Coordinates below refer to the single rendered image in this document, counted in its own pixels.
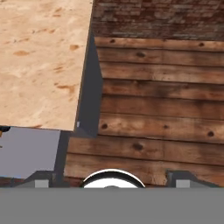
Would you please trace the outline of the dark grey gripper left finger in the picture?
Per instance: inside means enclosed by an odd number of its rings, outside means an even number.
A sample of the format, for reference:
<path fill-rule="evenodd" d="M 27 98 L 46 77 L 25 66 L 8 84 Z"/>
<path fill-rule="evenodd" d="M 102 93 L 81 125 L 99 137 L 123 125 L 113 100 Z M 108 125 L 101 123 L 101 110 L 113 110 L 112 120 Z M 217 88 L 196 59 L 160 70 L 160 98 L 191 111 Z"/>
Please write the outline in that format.
<path fill-rule="evenodd" d="M 15 187 L 30 188 L 49 188 L 56 180 L 56 174 L 53 171 L 35 171 L 23 182 L 15 184 Z"/>

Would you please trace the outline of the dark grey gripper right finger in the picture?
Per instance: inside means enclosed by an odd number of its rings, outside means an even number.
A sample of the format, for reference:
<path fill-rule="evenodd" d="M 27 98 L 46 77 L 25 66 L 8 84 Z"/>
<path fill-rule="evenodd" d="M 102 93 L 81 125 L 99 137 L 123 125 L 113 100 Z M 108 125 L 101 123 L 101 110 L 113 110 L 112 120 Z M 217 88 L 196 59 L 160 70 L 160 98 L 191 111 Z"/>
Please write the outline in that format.
<path fill-rule="evenodd" d="M 167 185 L 172 188 L 218 187 L 218 185 L 198 179 L 189 171 L 167 171 Z"/>

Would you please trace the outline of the dark grey counter cabinet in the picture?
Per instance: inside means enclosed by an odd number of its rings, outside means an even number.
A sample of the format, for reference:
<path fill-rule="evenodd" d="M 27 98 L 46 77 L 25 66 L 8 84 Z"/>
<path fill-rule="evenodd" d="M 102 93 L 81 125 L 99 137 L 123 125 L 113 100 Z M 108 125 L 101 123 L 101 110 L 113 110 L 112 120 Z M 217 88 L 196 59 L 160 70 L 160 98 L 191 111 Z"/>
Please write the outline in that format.
<path fill-rule="evenodd" d="M 81 81 L 78 116 L 75 120 L 75 131 L 61 131 L 59 147 L 52 173 L 52 186 L 62 187 L 66 164 L 67 148 L 71 137 L 93 138 L 98 133 L 100 108 L 102 101 L 102 73 L 95 46 L 94 34 L 89 33 L 87 57 Z"/>

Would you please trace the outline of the pale grey cabinet door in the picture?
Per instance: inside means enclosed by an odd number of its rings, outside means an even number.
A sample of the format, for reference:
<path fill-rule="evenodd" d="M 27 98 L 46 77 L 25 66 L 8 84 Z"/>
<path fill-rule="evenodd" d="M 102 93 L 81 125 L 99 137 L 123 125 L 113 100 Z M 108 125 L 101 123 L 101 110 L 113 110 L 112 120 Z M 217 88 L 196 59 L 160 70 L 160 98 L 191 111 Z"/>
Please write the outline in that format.
<path fill-rule="evenodd" d="M 12 127 L 0 137 L 0 177 L 26 179 L 52 171 L 60 140 L 58 130 Z"/>

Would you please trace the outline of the white and black round object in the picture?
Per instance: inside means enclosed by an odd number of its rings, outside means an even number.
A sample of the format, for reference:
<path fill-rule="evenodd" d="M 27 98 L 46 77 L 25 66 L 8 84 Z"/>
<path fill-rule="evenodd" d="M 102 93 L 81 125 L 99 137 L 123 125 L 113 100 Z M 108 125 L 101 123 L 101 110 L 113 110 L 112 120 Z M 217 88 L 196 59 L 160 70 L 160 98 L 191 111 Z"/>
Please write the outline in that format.
<path fill-rule="evenodd" d="M 104 169 L 91 173 L 80 186 L 82 188 L 145 188 L 138 177 L 120 169 Z"/>

